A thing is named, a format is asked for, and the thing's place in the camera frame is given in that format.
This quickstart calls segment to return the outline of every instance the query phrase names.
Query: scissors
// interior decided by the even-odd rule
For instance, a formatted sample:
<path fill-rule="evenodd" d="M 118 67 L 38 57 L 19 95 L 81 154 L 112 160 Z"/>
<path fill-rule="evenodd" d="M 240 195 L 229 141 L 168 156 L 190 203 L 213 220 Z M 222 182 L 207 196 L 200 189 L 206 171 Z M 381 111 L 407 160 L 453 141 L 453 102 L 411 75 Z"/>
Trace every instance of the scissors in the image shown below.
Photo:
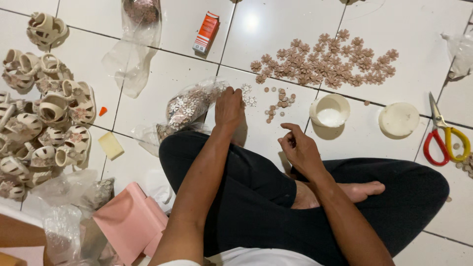
<path fill-rule="evenodd" d="M 431 164 L 436 165 L 436 166 L 444 166 L 448 163 L 448 161 L 450 161 L 450 159 L 452 159 L 453 161 L 463 161 L 470 154 L 470 148 L 471 148 L 470 140 L 465 136 L 465 134 L 461 133 L 456 128 L 449 127 L 445 123 L 445 120 L 443 119 L 443 116 L 440 114 L 437 104 L 435 103 L 434 97 L 432 96 L 431 92 L 429 92 L 429 100 L 430 100 L 430 108 L 432 109 L 432 120 L 433 120 L 434 126 L 432 128 L 432 132 L 427 135 L 427 138 L 425 139 L 425 142 L 424 142 L 425 158 Z M 445 131 L 445 143 L 443 143 L 442 139 L 440 138 L 440 135 L 438 134 L 438 128 L 443 128 L 443 130 Z M 452 152 L 452 133 L 460 138 L 464 146 L 463 155 L 458 158 L 455 157 L 455 155 Z M 432 140 L 432 137 L 435 138 L 435 141 L 437 142 L 440 149 L 442 150 L 442 153 L 444 155 L 444 160 L 442 162 L 434 161 L 432 159 L 432 156 L 430 155 L 429 144 L 430 144 L 430 141 Z"/>

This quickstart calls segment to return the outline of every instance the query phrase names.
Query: orange piece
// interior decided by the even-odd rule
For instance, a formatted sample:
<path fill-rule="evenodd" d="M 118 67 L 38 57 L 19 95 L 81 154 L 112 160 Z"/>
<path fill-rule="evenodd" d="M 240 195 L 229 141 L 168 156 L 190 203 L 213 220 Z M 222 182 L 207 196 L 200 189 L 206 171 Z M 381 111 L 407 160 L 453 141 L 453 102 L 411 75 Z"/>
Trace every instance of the orange piece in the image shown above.
<path fill-rule="evenodd" d="M 98 116 L 103 116 L 106 112 L 107 112 L 107 108 L 102 107 L 102 109 L 100 109 L 100 113 L 98 113 Z"/>

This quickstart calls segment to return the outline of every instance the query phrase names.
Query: person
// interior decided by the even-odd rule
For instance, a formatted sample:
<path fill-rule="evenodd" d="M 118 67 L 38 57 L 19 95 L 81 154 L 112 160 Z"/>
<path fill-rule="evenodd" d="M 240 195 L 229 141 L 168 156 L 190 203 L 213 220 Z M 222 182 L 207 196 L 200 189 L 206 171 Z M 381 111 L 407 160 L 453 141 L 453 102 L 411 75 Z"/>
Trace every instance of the person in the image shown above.
<path fill-rule="evenodd" d="M 242 92 L 217 99 L 210 136 L 180 132 L 160 146 L 177 193 L 150 266 L 394 265 L 445 202 L 438 172 L 410 161 L 322 161 L 295 124 L 278 139 L 291 173 L 231 144 L 244 120 Z"/>

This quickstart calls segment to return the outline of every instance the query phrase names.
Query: black pants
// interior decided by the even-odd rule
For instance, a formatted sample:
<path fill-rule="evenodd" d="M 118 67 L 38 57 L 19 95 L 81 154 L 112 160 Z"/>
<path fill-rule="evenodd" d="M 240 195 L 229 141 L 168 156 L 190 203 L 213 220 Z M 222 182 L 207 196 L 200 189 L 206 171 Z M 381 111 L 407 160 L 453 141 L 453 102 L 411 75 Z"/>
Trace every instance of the black pants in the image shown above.
<path fill-rule="evenodd" d="M 182 132 L 161 144 L 161 165 L 175 192 L 208 137 Z M 449 193 L 441 174 L 410 161 L 355 158 L 324 161 L 324 165 L 337 183 L 377 180 L 386 186 L 381 195 L 355 205 L 393 257 L 429 223 Z M 295 181 L 271 161 L 230 145 L 205 223 L 204 256 L 237 247 L 280 248 L 325 266 L 346 265 L 323 208 L 290 209 L 295 197 Z"/>

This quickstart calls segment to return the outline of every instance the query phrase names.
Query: clear plastic bag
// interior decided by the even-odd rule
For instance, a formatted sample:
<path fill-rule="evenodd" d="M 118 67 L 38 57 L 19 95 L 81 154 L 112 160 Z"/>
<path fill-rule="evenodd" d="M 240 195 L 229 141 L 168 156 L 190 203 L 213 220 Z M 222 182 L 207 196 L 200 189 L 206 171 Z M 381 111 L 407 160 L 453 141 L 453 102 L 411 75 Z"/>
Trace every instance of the clear plastic bag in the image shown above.
<path fill-rule="evenodd" d="M 442 33 L 442 38 L 447 41 L 450 61 L 453 60 L 451 79 L 466 76 L 473 65 L 473 35 L 450 36 Z"/>
<path fill-rule="evenodd" d="M 148 82 L 149 65 L 161 39 L 159 0 L 122 0 L 123 37 L 102 59 L 118 89 L 136 98 Z"/>
<path fill-rule="evenodd" d="M 202 122 L 193 122 L 180 131 L 187 130 L 201 132 L 207 135 L 210 135 L 212 132 L 212 130 Z M 138 125 L 131 130 L 131 136 L 138 142 L 138 145 L 153 156 L 159 157 L 159 146 L 161 142 L 176 132 L 178 132 L 178 130 L 170 127 L 167 123 L 160 123 L 150 126 Z"/>
<path fill-rule="evenodd" d="M 53 264 L 68 266 L 111 266 L 99 263 L 98 257 L 84 257 L 80 223 L 108 202 L 103 193 L 105 186 L 96 182 L 97 171 L 81 170 L 50 179 L 31 190 L 40 198 L 41 214 L 47 241 L 47 254 Z"/>
<path fill-rule="evenodd" d="M 203 115 L 230 84 L 211 77 L 182 89 L 166 107 L 167 124 L 176 130 L 185 128 Z"/>

